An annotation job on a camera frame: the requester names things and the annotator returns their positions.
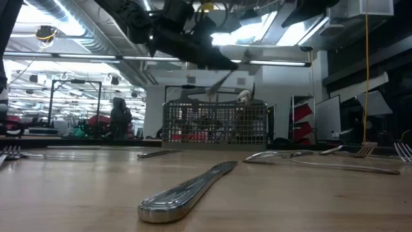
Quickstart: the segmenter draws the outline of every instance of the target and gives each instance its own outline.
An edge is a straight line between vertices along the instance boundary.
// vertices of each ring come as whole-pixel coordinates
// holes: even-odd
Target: knife
[[[237,164],[237,161],[222,162],[193,179],[143,200],[137,209],[140,220],[165,223],[181,219],[215,181]]]
[[[160,150],[160,151],[154,151],[150,153],[145,153],[145,154],[139,154],[137,155],[137,158],[149,158],[149,157],[155,157],[158,155],[166,155],[170,153],[176,153],[180,152],[180,150]]]

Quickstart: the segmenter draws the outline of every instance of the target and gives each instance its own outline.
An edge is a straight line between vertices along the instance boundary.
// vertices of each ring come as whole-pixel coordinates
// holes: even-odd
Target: yellow cable
[[[45,39],[48,40],[48,39],[52,38],[56,33],[57,33],[57,30],[55,30],[53,34],[51,34],[51,35],[49,35],[49,36],[47,36],[47,37],[37,37],[37,36],[36,36],[36,38],[39,39],[39,40],[45,40]]]
[[[369,0],[366,0],[366,100],[365,100],[365,119],[363,122],[363,143],[366,142],[366,125],[368,122],[368,98],[369,98]]]

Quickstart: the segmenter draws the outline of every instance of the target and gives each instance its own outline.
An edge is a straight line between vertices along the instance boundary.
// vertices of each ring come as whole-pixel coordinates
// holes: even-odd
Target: metal basket
[[[197,150],[265,150],[267,105],[252,100],[249,106],[203,102],[189,98],[205,89],[183,90],[180,99],[163,106],[162,147]],[[239,92],[219,92],[239,94]]]

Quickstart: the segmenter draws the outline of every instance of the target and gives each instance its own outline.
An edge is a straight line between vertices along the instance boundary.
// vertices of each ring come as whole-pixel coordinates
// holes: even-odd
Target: desk
[[[382,175],[240,162],[172,224],[139,221],[137,205],[226,160],[250,152],[184,151],[137,159],[141,151],[33,150],[50,155],[96,155],[92,160],[28,159],[0,169],[1,232],[121,231],[411,231],[412,167],[401,161],[301,157],[399,169]]]

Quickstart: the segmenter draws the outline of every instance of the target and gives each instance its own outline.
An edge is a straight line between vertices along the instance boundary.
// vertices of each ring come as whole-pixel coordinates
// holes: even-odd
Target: cable
[[[365,12],[365,21],[366,21],[366,99],[365,99],[365,120],[363,122],[363,142],[366,142],[366,125],[368,123],[368,98],[369,98],[369,76],[370,76],[370,67],[369,67],[369,0],[366,0],[366,12]]]

